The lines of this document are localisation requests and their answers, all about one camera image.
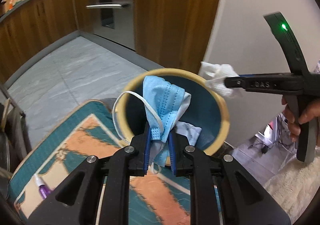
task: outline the silver bolt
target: silver bolt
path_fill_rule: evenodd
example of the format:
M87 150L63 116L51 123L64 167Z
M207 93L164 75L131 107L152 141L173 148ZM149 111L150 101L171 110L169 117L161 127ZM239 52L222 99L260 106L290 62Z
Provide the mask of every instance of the silver bolt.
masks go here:
M186 146L185 150L186 150L187 152L191 153L191 152L195 151L196 149L195 149L194 146Z
M232 162L233 157L231 155L224 155L223 156L224 161L226 162Z
M125 151L126 153L131 153L131 152L134 151L134 147L132 147L132 146L127 146L127 147L124 148L124 151Z
M96 156L88 156L87 157L87 162L88 163L94 163L97 160Z

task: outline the face mask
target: face mask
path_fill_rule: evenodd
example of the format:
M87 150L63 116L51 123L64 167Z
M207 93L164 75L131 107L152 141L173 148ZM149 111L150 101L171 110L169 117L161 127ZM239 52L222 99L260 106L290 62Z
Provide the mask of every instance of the face mask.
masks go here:
M170 130L189 107L191 95L176 85L170 84L157 76L146 76L143 81L143 97L133 91L123 92L116 100L112 117L115 129L120 138L125 140L116 125L115 109L119 99L125 93L139 98L145 105L147 120L151 128L150 164L153 161L160 166L165 165L168 156L166 141Z

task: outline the finger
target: finger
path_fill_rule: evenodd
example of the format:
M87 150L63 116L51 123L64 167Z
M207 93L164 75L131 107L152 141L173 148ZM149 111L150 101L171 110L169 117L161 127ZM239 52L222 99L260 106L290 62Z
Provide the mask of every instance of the finger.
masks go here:
M294 143L294 142L297 142L298 141L298 136L297 135L295 135L295 134L290 134L290 138L291 138L291 141Z
M292 111L289 109L289 106L287 105L284 109L284 111L282 112L282 114L284 115L284 117L290 122L290 123L294 123L294 115L292 113Z
M284 98L284 96L282 96L282 99L281 99L281 104L282 104L282 105L285 105L285 104L287 104L287 102L285 101L285 98Z
M309 122L314 117L320 116L320 99L316 99L313 102L309 103L305 108L298 121L300 124Z
M296 136L300 135L301 129L297 124L288 123L288 129L291 134L294 134Z

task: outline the green light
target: green light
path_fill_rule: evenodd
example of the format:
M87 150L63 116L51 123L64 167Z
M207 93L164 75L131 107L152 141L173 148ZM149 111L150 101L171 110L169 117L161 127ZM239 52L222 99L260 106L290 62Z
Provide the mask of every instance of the green light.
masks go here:
M284 30L288 31L288 29L287 29L287 27L285 26L285 24L282 24L281 26L282 26L282 28L283 28Z

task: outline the silver handle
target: silver handle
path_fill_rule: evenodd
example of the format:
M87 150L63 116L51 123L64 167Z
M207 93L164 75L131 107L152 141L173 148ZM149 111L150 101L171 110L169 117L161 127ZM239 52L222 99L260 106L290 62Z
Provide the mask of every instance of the silver handle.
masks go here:
M99 8L124 8L129 4L101 4L101 5L89 5L85 6L88 9L99 9Z

